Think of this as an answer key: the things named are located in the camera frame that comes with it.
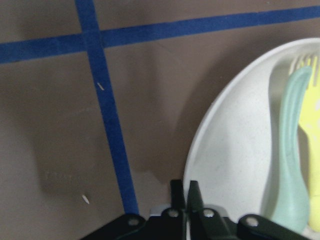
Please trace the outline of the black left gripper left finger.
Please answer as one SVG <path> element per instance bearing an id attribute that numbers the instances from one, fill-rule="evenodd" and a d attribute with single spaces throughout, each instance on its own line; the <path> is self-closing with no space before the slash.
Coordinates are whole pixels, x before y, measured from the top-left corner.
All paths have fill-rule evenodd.
<path id="1" fill-rule="evenodd" d="M 87 235 L 88 240 L 185 240 L 186 202 L 181 180 L 170 181 L 170 207 L 147 220 L 134 213 L 123 214 Z"/>

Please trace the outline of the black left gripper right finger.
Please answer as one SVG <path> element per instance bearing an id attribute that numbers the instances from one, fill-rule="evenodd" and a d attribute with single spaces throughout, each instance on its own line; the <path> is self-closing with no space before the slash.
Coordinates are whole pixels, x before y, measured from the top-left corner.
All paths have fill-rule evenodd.
<path id="1" fill-rule="evenodd" d="M 231 221 L 213 208 L 204 207 L 200 187 L 192 180 L 187 195 L 192 240 L 301 240 L 302 235 L 260 215 L 247 214 Z"/>

